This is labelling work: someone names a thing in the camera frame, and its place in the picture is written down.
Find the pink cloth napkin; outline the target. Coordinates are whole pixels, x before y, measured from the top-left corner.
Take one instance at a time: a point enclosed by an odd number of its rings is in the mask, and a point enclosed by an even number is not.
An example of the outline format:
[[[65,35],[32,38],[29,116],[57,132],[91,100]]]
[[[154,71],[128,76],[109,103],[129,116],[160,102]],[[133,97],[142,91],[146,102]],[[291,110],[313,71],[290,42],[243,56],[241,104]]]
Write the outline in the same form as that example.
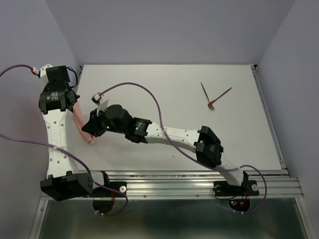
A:
[[[73,121],[74,121],[75,126],[77,127],[78,132],[80,133],[82,139],[87,144],[93,145],[97,142],[96,139],[93,137],[93,135],[91,135],[87,132],[84,132],[82,130],[82,127],[84,126],[85,122],[84,122],[84,116],[82,114],[79,102],[76,102],[73,106]]]

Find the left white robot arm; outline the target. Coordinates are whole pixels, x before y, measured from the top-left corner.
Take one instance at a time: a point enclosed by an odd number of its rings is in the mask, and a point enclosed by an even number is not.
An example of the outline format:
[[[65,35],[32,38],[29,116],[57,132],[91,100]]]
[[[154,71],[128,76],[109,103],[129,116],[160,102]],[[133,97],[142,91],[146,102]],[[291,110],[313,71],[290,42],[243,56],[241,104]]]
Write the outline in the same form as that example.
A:
[[[78,104],[79,96],[70,87],[66,66],[46,64],[40,68],[40,78],[46,85],[39,97],[39,108],[47,130],[49,165],[47,178],[40,182],[43,193],[56,201],[77,197],[106,196],[111,184],[106,172],[79,172],[72,158],[73,126],[83,126]]]

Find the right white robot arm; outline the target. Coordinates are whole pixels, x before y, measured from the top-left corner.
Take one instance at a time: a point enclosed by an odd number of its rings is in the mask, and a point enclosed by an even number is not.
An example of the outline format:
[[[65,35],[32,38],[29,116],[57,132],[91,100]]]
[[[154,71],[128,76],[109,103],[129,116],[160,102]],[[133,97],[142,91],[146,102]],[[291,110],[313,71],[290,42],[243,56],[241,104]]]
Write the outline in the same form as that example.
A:
[[[121,105],[111,105],[91,111],[82,131],[94,137],[109,131],[123,134],[133,143],[165,144],[188,150],[196,155],[196,163],[220,172],[232,193],[241,194],[247,189],[248,174],[227,159],[220,139],[207,126],[200,130],[161,127],[149,119],[131,116]]]

